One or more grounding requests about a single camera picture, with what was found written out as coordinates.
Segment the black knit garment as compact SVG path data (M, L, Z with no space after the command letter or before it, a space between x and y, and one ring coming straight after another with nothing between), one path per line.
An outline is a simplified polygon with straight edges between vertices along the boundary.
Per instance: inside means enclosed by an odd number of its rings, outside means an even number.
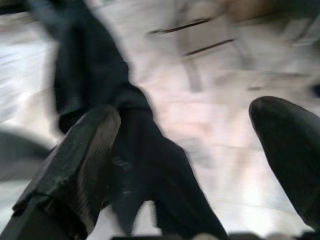
M210 234L229 240L184 149L154 122L144 93L130 83L129 66L113 37L85 0L25 1L58 43L53 90L59 130L66 133L99 106L113 106L119 113L106 202L122 230L130 235L142 204L152 201L163 234L184 239Z

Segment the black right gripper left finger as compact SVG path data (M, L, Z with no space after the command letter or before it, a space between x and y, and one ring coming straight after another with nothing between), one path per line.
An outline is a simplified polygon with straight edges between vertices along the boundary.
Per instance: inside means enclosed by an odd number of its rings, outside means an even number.
M86 240L102 209L111 152L121 119L110 105L85 113L45 159L18 201L13 216L34 206L68 240Z

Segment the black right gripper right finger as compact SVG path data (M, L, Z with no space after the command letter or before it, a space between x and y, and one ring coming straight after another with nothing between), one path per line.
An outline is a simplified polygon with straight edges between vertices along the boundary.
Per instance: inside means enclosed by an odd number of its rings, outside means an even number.
M253 100L249 117L293 208L306 225L320 230L320 117L275 96Z

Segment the marble pattern folding table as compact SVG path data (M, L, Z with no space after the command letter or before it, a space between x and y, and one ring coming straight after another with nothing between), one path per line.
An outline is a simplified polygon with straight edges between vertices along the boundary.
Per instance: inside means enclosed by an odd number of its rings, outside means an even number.
M225 25L218 27L212 17L198 18L174 26L147 32L149 36L175 35L178 50L183 57L191 57L214 48L234 43L238 38Z

